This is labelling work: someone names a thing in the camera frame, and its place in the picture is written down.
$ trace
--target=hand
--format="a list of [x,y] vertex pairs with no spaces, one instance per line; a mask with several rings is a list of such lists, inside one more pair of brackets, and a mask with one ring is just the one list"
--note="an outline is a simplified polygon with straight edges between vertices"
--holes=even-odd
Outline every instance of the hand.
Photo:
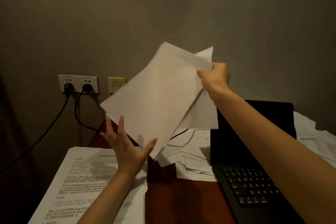
[[210,72],[199,69],[197,75],[201,78],[205,90],[209,92],[210,98],[216,92],[229,90],[230,73],[226,63],[212,63]]
[[106,116],[106,133],[100,132],[100,135],[105,138],[115,152],[118,172],[130,175],[132,178],[135,178],[140,172],[157,141],[157,139],[153,139],[144,149],[136,149],[124,130],[124,116],[120,116],[118,134],[113,131],[111,119]]

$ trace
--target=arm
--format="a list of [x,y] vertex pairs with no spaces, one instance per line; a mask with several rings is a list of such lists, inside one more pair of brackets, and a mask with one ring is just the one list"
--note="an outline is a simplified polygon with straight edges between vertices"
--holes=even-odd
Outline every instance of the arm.
[[217,108],[306,223],[336,223],[336,170],[229,86],[226,64],[197,71]]
[[124,130],[124,117],[121,116],[118,134],[114,133],[110,118],[106,117],[106,134],[101,133],[114,149],[118,161],[118,171],[79,219],[77,224],[111,224],[117,215],[137,173],[141,170],[156,139],[143,150],[137,150]]

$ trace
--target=laptop screen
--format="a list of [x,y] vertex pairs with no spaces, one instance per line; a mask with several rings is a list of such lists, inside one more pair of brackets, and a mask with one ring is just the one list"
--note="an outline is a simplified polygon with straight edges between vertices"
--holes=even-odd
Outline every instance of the laptop screen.
[[[263,116],[296,138],[293,104],[284,102],[246,100]],[[257,160],[217,110],[218,127],[210,135],[211,164],[258,166]]]

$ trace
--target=table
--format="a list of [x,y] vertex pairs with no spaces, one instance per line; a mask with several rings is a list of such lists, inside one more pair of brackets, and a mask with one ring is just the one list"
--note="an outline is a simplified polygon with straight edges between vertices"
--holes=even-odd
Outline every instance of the table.
[[[106,130],[105,122],[99,130]],[[93,136],[88,146],[111,148],[99,134]],[[147,182],[146,224],[236,223],[216,182],[177,179],[175,164],[160,167],[151,158],[148,159]]]

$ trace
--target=person's left arm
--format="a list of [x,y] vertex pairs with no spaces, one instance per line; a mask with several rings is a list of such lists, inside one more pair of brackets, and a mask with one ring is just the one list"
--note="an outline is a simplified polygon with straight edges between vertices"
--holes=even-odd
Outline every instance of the person's left arm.
[[77,224],[111,224],[137,173],[141,170],[156,139],[142,150],[134,147],[124,130],[124,117],[120,116],[118,134],[106,117],[106,134],[100,133],[111,145],[118,161],[118,171],[79,219]]

